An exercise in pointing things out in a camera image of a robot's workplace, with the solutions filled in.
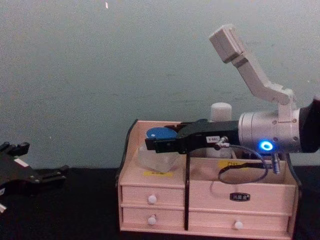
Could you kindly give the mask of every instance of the black table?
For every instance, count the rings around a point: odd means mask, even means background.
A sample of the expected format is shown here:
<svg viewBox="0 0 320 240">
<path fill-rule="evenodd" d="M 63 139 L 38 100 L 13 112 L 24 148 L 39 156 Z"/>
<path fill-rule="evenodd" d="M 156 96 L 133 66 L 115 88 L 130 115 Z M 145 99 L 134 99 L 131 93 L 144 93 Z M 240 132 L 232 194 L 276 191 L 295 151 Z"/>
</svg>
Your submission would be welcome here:
<svg viewBox="0 0 320 240">
<path fill-rule="evenodd" d="M 295 166 L 294 169 L 304 186 L 297 239 L 320 240 L 320 166 Z M 61 189 L 43 192 L 34 197 L 11 195 L 0 198 L 0 202 L 7 207 L 0 215 L 0 239 L 227 239 L 153 233 L 118 234 L 116 171 L 117 169 L 71 168 Z"/>
</svg>

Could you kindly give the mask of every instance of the yellow label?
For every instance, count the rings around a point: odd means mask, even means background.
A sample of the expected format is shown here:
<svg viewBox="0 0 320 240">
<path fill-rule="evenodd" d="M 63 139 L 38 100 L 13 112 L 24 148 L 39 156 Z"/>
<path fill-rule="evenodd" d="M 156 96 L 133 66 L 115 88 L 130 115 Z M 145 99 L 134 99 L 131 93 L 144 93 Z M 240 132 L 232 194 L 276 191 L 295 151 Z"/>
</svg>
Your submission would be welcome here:
<svg viewBox="0 0 320 240">
<path fill-rule="evenodd" d="M 172 177 L 173 172 L 144 171 L 143 176 Z"/>
<path fill-rule="evenodd" d="M 221 159 L 218 162 L 218 167 L 220 169 L 223 169 L 227 166 L 235 166 L 235 165 L 241 165 L 244 164 L 244 161 L 238 161 L 238 160 L 231 160 L 231 159 Z"/>
</svg>

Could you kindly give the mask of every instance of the blue round cap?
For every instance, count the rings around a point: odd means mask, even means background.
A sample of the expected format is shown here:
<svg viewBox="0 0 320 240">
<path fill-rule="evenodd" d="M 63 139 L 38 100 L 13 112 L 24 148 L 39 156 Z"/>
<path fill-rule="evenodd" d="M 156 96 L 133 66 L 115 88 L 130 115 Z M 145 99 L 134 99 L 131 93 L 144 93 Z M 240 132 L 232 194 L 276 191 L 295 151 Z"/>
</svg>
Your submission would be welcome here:
<svg viewBox="0 0 320 240">
<path fill-rule="evenodd" d="M 167 127 L 153 127 L 146 132 L 148 139 L 175 139 L 177 132 Z"/>
</svg>

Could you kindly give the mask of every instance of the cable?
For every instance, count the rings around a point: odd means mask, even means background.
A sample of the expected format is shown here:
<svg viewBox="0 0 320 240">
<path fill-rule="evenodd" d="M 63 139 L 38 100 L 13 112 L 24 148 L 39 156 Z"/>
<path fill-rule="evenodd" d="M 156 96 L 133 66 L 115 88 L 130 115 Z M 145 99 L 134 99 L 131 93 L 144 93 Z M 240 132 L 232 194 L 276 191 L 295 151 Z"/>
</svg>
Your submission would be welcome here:
<svg viewBox="0 0 320 240">
<path fill-rule="evenodd" d="M 230 169 L 241 169 L 241 168 L 261 168 L 261 164 L 260 163 L 249 163 L 249 162 L 246 162 L 244 164 L 241 164 L 241 165 L 231 165 L 231 166 L 226 166 L 224 168 L 222 168 L 220 171 L 219 171 L 219 174 L 218 174 L 218 179 L 220 182 L 224 183 L 224 184 L 231 184 L 231 185 L 238 185 L 238 184 L 249 184 L 249 183 L 255 183 L 255 182 L 258 182 L 262 179 L 264 179 L 267 175 L 268 175 L 268 172 L 269 172 L 269 169 L 268 169 L 268 166 L 266 164 L 266 161 L 264 160 L 264 158 L 256 151 L 250 149 L 250 148 L 247 148 L 245 146 L 240 146 L 240 145 L 229 145 L 229 148 L 234 148 L 234 149 L 242 149 L 242 150 L 246 150 L 252 154 L 255 154 L 262 162 L 262 168 L 265 169 L 264 171 L 264 174 L 260 177 L 258 177 L 257 179 L 255 180 L 252 180 L 252 181 L 245 181 L 245 182 L 241 182 L 241 183 L 234 183 L 234 182 L 230 182 L 230 181 L 226 181 L 226 180 L 223 180 L 221 178 L 221 175 L 223 173 L 225 173 L 226 171 L 230 170 Z"/>
</svg>

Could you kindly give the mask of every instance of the drawer knob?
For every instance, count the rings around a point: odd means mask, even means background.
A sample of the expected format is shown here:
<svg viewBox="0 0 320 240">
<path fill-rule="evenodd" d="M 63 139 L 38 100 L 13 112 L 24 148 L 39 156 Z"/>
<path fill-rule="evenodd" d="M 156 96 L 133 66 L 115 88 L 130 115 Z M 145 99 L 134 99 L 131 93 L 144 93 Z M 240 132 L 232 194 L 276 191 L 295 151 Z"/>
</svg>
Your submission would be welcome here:
<svg viewBox="0 0 320 240">
<path fill-rule="evenodd" d="M 234 227 L 235 227 L 235 229 L 243 229 L 244 228 L 244 224 L 242 222 L 240 222 L 240 221 L 235 221 Z"/>
<path fill-rule="evenodd" d="M 148 218 L 148 224 L 149 224 L 149 225 L 155 225 L 156 222 L 157 222 L 156 215 L 151 215 L 151 216 Z"/>
<path fill-rule="evenodd" d="M 157 197 L 155 195 L 150 195 L 148 197 L 148 203 L 149 204 L 155 204 L 157 202 Z"/>
</svg>

